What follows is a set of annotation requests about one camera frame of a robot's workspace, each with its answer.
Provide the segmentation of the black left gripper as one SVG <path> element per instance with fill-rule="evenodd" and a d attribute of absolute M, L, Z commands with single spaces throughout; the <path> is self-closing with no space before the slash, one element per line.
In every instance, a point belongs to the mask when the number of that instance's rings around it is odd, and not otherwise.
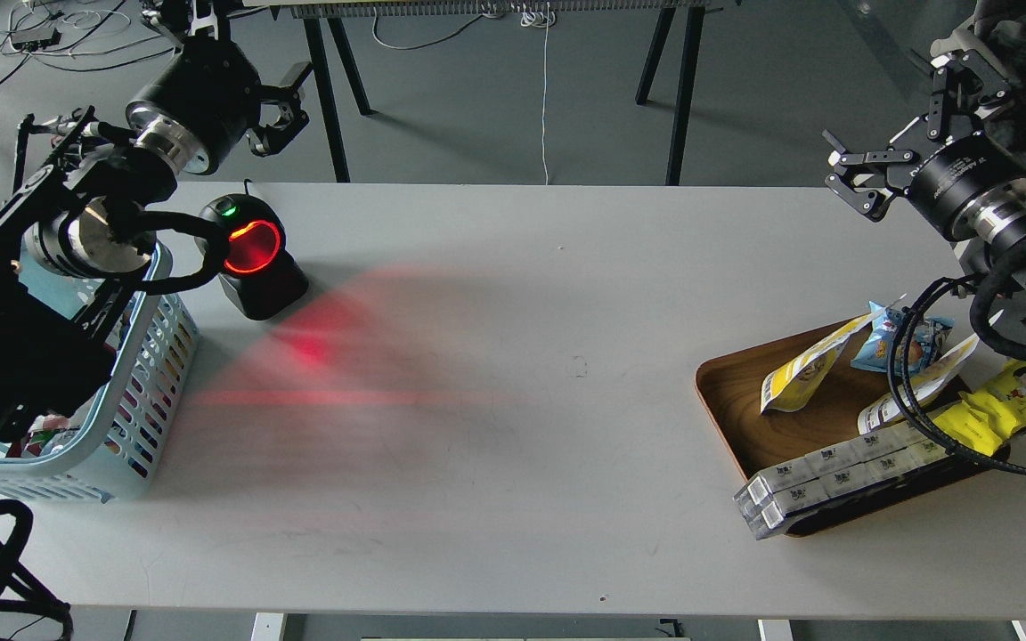
<path fill-rule="evenodd" d="M 267 158 L 308 126 L 301 88 L 313 63 L 294 62 L 276 85 L 260 85 L 231 38 L 231 13 L 240 7 L 240 1 L 192 1 L 174 58 L 126 106 L 134 146 L 153 151 L 175 174 L 214 174 L 250 127 L 249 150 Z M 256 126 L 260 105 L 277 106 L 276 121 Z"/>

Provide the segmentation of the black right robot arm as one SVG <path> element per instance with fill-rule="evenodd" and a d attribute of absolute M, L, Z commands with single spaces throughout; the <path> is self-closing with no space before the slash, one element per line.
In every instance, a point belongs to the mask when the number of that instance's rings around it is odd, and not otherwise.
<path fill-rule="evenodd" d="M 928 110 L 881 149 L 850 150 L 830 131 L 826 187 L 880 222 L 904 199 L 956 249 L 960 279 L 939 279 L 905 308 L 895 346 L 944 295 L 971 296 L 969 323 L 994 353 L 1026 365 L 1026 167 L 986 123 L 1017 105 L 1022 81 L 994 54 L 962 47 L 932 58 Z"/>

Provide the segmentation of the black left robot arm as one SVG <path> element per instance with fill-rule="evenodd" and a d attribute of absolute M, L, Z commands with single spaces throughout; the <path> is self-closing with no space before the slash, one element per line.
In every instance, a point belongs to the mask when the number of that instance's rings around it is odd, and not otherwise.
<path fill-rule="evenodd" d="M 126 106 L 126 125 L 94 107 L 45 125 L 19 125 L 11 198 L 0 210 L 0 442 L 33 419 L 68 417 L 129 369 L 109 345 L 136 296 L 177 295 L 219 280 L 253 321 L 308 288 L 272 207 L 249 194 L 212 200 L 198 215 L 151 210 L 179 174 L 212 174 L 248 139 L 280 153 L 308 125 L 301 88 L 314 62 L 266 85 L 231 38 L 239 1 L 155 1 L 147 18 L 174 42 L 174 58 Z M 0 613 L 60 624 L 69 604 L 25 567 L 31 508 L 0 499 Z"/>

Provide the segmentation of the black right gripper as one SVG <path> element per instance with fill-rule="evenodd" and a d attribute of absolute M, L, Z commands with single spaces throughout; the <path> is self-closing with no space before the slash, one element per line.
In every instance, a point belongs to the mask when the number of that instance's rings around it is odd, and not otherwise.
<path fill-rule="evenodd" d="M 932 58 L 932 90 L 924 132 L 930 142 L 981 130 L 1013 108 L 1017 80 L 1000 61 L 978 50 Z M 993 243 L 1026 216 L 1026 166 L 989 135 L 973 133 L 941 147 L 920 167 L 919 153 L 895 149 L 850 151 L 829 130 L 829 190 L 864 218 L 879 223 L 893 200 L 904 198 L 949 242 Z"/>

